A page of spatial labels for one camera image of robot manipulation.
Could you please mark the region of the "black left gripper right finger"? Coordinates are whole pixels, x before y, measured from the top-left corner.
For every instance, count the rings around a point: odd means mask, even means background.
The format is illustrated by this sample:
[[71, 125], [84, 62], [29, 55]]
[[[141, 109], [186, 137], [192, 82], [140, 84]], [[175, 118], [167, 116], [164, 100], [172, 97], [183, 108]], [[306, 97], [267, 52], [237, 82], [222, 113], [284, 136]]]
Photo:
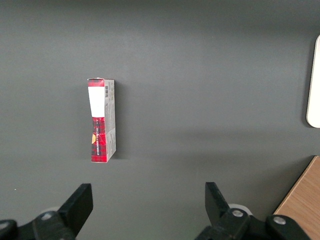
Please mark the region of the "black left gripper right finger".
[[205, 209], [211, 223], [197, 236], [198, 240], [241, 240], [250, 216], [242, 209], [231, 208], [215, 182], [205, 183]]

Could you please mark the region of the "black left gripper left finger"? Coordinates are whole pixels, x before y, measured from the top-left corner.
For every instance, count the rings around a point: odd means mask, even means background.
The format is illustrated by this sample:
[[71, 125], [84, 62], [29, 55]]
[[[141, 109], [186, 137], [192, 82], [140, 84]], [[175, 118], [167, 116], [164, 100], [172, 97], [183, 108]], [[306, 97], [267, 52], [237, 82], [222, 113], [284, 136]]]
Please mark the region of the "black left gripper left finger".
[[75, 240], [93, 210], [92, 185], [81, 184], [56, 211], [43, 212], [32, 221], [36, 240]]

